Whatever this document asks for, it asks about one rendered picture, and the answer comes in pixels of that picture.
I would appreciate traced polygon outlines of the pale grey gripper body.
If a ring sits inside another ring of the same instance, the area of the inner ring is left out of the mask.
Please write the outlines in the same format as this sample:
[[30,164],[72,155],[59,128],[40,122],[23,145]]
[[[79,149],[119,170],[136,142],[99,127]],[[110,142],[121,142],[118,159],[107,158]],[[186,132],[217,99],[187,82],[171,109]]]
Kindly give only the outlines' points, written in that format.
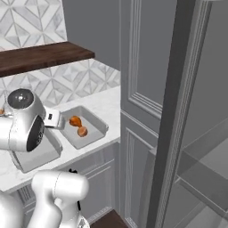
[[48,110],[44,119],[46,127],[62,130],[65,127],[65,118],[58,110]]

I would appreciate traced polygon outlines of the brown chicken drumstick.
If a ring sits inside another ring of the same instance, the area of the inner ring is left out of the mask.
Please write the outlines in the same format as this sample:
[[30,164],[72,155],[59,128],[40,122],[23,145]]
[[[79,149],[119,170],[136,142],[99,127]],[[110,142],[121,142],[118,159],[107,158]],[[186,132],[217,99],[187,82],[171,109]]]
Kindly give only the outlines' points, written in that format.
[[82,126],[81,119],[80,119],[80,117],[78,117],[78,116],[72,116],[72,117],[69,119],[69,123],[70,123],[72,126],[78,126],[78,127],[81,127],[81,126]]

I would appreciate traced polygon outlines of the grey tupperware container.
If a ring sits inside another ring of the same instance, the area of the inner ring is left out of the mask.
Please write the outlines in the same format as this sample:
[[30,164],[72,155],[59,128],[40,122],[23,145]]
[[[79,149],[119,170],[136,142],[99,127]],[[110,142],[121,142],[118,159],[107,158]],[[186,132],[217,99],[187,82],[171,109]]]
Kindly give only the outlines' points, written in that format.
[[33,151],[10,151],[10,156],[13,164],[22,173],[27,173],[59,158],[61,151],[61,142],[51,130],[46,128],[42,142]]
[[[66,120],[66,124],[61,133],[77,150],[102,139],[109,130],[109,126],[102,119],[84,106],[65,110],[62,112],[62,116]],[[80,137],[77,134],[77,127],[69,123],[73,116],[78,116],[82,121],[82,126],[87,128],[86,136]]]

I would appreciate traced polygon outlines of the grey base cabinet door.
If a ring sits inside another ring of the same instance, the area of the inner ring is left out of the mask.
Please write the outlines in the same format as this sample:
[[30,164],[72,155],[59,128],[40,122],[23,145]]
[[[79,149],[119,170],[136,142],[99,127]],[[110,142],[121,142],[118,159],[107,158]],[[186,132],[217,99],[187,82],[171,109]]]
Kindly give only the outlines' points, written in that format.
[[115,207],[115,158],[119,143],[105,147],[63,168],[75,171],[89,181],[89,192],[80,201],[81,212],[89,224],[94,223]]

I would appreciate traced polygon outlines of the grey panelled tall cupboard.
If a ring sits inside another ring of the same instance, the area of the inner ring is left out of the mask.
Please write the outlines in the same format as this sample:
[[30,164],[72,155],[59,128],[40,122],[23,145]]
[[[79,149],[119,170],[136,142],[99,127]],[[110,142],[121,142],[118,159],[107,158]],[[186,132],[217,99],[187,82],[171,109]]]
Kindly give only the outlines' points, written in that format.
[[120,0],[120,205],[146,228],[177,0]]

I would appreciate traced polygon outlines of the grey fridge door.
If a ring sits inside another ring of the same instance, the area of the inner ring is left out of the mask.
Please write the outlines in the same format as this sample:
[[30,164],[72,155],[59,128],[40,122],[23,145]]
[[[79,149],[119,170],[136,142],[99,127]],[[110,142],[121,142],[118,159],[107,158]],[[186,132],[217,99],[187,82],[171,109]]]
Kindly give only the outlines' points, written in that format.
[[146,228],[162,228],[212,3],[177,0]]

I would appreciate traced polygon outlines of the fridge interior with glass shelves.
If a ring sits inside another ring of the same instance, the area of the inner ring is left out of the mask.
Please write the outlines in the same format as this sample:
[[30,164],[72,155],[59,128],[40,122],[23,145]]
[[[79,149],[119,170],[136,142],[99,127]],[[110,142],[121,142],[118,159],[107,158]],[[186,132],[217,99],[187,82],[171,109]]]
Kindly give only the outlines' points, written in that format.
[[162,228],[228,228],[228,0],[197,0]]

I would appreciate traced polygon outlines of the dark wooden wall shelf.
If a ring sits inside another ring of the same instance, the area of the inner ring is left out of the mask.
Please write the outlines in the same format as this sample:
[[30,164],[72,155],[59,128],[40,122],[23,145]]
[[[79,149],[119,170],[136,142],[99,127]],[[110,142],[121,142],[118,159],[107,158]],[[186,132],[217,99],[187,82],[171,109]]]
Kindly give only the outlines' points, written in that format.
[[60,42],[0,52],[0,77],[82,61],[95,53],[71,42]]

